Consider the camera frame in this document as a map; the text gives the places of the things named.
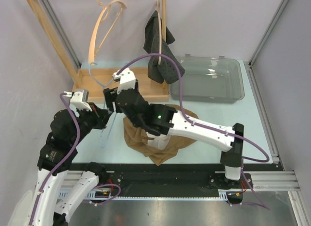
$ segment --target gray cloth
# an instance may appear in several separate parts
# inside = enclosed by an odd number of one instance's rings
[[[149,19],[145,28],[145,44],[144,49],[147,53],[159,53],[159,20],[157,11],[155,11]],[[178,65],[181,76],[184,75],[185,69],[177,61],[169,44],[172,44],[175,38],[171,32],[166,28],[166,42],[162,40],[162,54],[169,56]],[[148,63],[148,77],[158,83],[163,83],[164,80],[168,84],[172,84],[178,80],[178,75],[172,63],[167,59],[161,58],[160,65],[158,64],[158,57],[151,57]]]

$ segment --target wooden base board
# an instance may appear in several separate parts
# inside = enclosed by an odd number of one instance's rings
[[[112,79],[112,74],[120,68],[96,68],[92,69],[92,75],[104,85]],[[159,84],[147,76],[147,67],[131,68],[138,79],[139,92],[148,102],[166,102],[169,100],[168,85],[166,83]],[[76,84],[73,86],[75,91],[77,88],[87,89],[89,91],[88,101],[94,103],[103,103],[103,88],[89,75],[87,69],[79,69],[78,76],[81,79],[81,86]],[[115,88],[119,83],[112,82],[108,88]]]

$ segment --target white wall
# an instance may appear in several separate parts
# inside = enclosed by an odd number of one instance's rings
[[[72,82],[26,0],[0,0],[0,225],[33,189],[59,93]]]
[[[291,0],[254,65],[278,149],[311,211],[311,0]]]
[[[111,0],[102,0],[107,5]],[[97,60],[130,61],[143,50],[144,27],[156,0],[122,0],[127,9],[117,21]],[[281,0],[167,0],[167,24],[175,55],[250,60]],[[53,0],[52,5],[80,60],[87,61],[94,25],[101,12],[96,0]],[[102,24],[103,38],[113,14]]]

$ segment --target metal floor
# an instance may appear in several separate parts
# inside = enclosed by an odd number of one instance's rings
[[[259,192],[271,211],[216,201],[112,201],[81,204],[69,226],[297,226],[287,192]],[[252,193],[244,201],[256,201]]]

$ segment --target white table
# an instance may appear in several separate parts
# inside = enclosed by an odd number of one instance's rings
[[[243,61],[239,61],[241,66],[245,97],[234,104],[217,104],[203,102],[187,102],[184,101],[184,108],[196,113],[199,119],[219,124],[234,125],[241,123],[244,125],[244,136],[262,147],[270,156],[267,139],[263,130],[263,126],[259,117],[256,102],[252,93],[252,89],[247,77],[246,69]],[[169,102],[163,104],[179,104],[178,101],[170,98]],[[104,130],[102,137],[103,143],[112,124],[114,115],[111,116],[107,128]],[[100,130],[92,130],[84,140],[78,145],[78,155],[73,163],[89,163],[91,161],[98,163],[144,163],[149,164],[152,161],[143,154],[129,148],[124,141],[123,114],[118,114],[113,125],[109,140],[105,143],[105,147],[100,147]],[[215,164],[219,163],[221,151],[217,148],[202,142],[195,142],[187,148],[180,149],[178,154],[167,160],[166,164]],[[250,156],[257,159],[264,159],[264,156],[255,147],[244,142],[243,156]]]

